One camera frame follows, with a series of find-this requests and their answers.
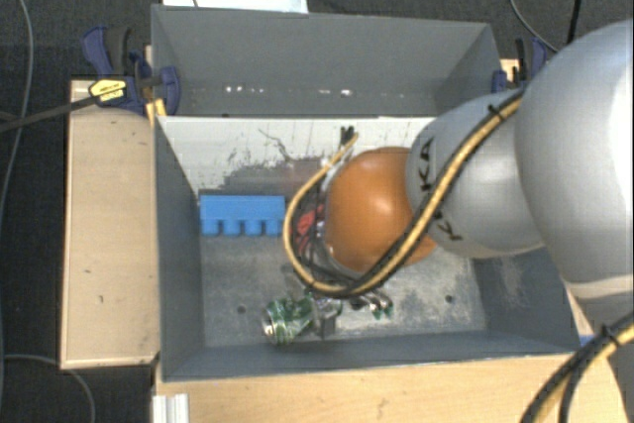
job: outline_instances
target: bin floor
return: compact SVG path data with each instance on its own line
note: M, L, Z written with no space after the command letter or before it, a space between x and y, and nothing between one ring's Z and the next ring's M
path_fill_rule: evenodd
M207 347L265 343L263 309L286 291L281 239L201 237L200 244ZM440 248L402 269L383 290L394 303L390 319L375 320L369 309L345 304L328 340L485 329L472 261ZM307 334L300 340L321 339Z

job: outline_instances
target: black floor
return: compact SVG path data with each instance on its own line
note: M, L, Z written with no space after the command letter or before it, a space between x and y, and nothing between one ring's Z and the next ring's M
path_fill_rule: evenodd
M91 72L78 38L97 24L127 25L131 46L150 42L150 5L160 0L25 0L35 33L35 73L29 112L67 100L74 74ZM517 0L541 35L559 47L566 40L573 0ZM313 12L389 15L491 23L502 56L514 40L528 39L508 0L308 0ZM633 0L583 0L578 35L632 17ZM17 0L0 0L0 111L18 114L26 75L26 31ZM0 176L13 136L0 135ZM24 131L9 188L0 245L5 350L55 357L63 241L65 126L45 121ZM149 419L149 369L84 372L94 391L98 421ZM80 388L52 368L7 364L0 421L84 422Z

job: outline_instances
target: gray box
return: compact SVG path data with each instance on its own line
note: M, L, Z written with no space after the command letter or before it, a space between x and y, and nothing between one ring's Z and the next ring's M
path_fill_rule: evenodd
M488 93L499 68L488 26L155 6L153 59L176 65L183 85L179 116L156 128L165 381L578 346L546 252L475 262L438 250L386 286L391 321L347 309L328 340L277 348L260 312L283 295L281 240L200 236L201 191L289 197L334 151L341 127L360 133L358 152L407 147L432 117Z

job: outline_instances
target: yellow cable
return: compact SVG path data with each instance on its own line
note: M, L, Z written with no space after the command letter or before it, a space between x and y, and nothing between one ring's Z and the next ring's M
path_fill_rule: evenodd
M464 143L459 152L452 159L447 172L443 175L443 177L439 180L438 185L434 191L434 194L431 196L425 210L417 220L416 224L412 231L407 235L405 241L401 244L399 250L396 254L367 282L356 287L351 290L348 295L359 295L369 290L373 289L378 283L380 283L386 276L389 275L390 271L397 267L401 261L407 256L408 251L414 246L425 227L432 220L434 213L436 212L438 206L441 204L445 195L449 191L450 185L453 180L458 175L460 168L463 166L467 158L471 155L471 153L477 148L477 146L492 133L499 124L501 124L506 118L513 115L519 105L521 103L521 96L510 102L502 109L500 109L496 115L491 117L480 129L478 129L475 133L471 135L471 137ZM313 277L313 275L304 267L299 258L295 255L295 252L292 247L292 243L290 241L291 236L291 220L292 216L297 208L299 201L303 198L303 196L310 190L310 188L317 183L335 164L339 161L344 154L352 147L354 142L357 140L357 135L355 135L345 146L343 146L327 163L322 167L319 171L317 171L293 196L292 200L288 205L288 210L286 211L286 215L284 217L284 226L283 226L283 242L284 248L286 250L286 254L288 259L290 260L295 272L302 279L302 281L316 289L317 291L330 296L336 296L342 290L346 289L345 285L341 284L333 284L327 283L323 281L319 281Z
M616 342L620 344L627 344L628 342L633 341L634 340L634 324L622 330L621 333L616 335L614 338L616 339ZM614 344L613 342L610 342L594 358L589 359L589 365L587 366L587 369L588 370L591 369L601 360L607 360L610 356L614 354L616 350L617 350L616 344ZM545 421L548 415L550 414L550 412L553 410L553 408L556 407L557 404L561 401L562 397L564 396L564 390L566 389L566 386L568 385L568 381L570 377L571 377L570 374L566 375L565 377L562 377L562 380L559 382L557 387L555 387L549 393L548 397L544 399L544 402L542 403L542 405L537 411L537 414L535 415L535 418L534 418L535 423Z

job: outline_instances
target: white bracket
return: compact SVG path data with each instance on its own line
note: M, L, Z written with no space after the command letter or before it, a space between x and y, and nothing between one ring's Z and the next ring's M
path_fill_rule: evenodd
M153 423L189 423L189 395L154 395L152 397Z

